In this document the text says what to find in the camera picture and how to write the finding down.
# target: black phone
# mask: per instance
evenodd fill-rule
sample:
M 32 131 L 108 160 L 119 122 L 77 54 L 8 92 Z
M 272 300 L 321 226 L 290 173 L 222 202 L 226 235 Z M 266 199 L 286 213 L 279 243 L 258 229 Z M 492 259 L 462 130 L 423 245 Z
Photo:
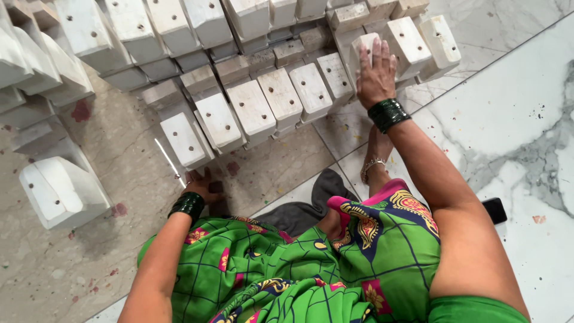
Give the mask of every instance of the black phone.
M 506 212 L 504 211 L 504 206 L 502 206 L 502 201 L 498 197 L 488 199 L 482 202 L 482 205 L 484 205 L 486 212 L 488 212 L 494 224 L 499 224 L 508 220 Z

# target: silver anklet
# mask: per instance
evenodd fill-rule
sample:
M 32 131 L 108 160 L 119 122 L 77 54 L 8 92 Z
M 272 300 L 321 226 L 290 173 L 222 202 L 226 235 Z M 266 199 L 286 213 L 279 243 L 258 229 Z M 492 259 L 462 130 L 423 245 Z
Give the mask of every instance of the silver anklet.
M 367 171 L 369 170 L 369 168 L 371 168 L 374 164 L 383 164 L 383 166 L 385 166 L 385 168 L 387 167 L 386 161 L 382 158 L 375 158 L 372 159 L 370 162 L 368 162 L 365 167 L 364 167 L 364 171 L 361 171 L 361 175 L 363 175 L 363 183 L 367 184 L 367 182 L 369 181 L 368 176 L 367 176 Z

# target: woman's arm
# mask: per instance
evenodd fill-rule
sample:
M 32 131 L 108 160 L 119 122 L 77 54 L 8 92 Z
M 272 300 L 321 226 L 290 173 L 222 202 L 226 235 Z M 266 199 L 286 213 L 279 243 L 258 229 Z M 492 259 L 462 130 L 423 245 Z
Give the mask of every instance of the woman's arm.
M 395 98 L 397 61 L 386 41 L 375 40 L 373 67 L 361 48 L 358 96 L 367 109 Z M 494 225 L 465 180 L 429 137 L 412 121 L 392 125 L 387 134 L 409 175 L 429 203 L 439 227 L 441 259 L 430 297 L 474 295 L 498 299 L 528 318 L 518 283 Z
M 221 193 L 209 193 L 209 168 L 205 168 L 203 177 L 197 171 L 186 172 L 185 177 L 188 184 L 182 194 L 198 193 L 203 198 L 201 202 L 208 205 L 224 198 Z M 193 222 L 191 215 L 175 212 L 169 216 L 139 265 L 119 323 L 172 321 L 171 296 L 181 248 Z

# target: paint stain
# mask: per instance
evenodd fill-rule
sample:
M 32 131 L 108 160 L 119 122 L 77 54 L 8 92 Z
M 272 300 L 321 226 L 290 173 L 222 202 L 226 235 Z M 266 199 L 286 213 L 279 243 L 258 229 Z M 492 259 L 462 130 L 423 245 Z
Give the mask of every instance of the paint stain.
M 231 176 L 237 175 L 237 172 L 239 171 L 240 168 L 241 167 L 239 165 L 237 165 L 237 163 L 234 161 L 227 164 L 227 170 L 229 171 L 229 174 L 231 174 Z
M 72 111 L 71 117 L 76 120 L 76 122 L 88 121 L 92 116 L 92 111 L 88 106 L 88 101 L 84 98 L 76 102 L 76 107 Z
M 546 216 L 533 216 L 532 219 L 536 224 L 543 224 L 546 223 Z
M 114 218 L 124 217 L 127 215 L 127 207 L 123 202 L 120 202 L 111 208 L 111 214 Z

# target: gray cloth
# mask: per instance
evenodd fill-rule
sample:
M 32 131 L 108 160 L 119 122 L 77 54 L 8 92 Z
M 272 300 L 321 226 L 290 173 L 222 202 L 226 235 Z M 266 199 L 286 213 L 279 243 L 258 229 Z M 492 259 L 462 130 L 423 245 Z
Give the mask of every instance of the gray cloth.
M 304 202 L 291 202 L 277 206 L 274 210 L 261 214 L 255 220 L 275 226 L 294 237 L 313 227 L 329 211 L 327 200 L 340 196 L 359 202 L 359 199 L 345 187 L 343 179 L 335 171 L 324 170 L 313 185 L 312 205 Z

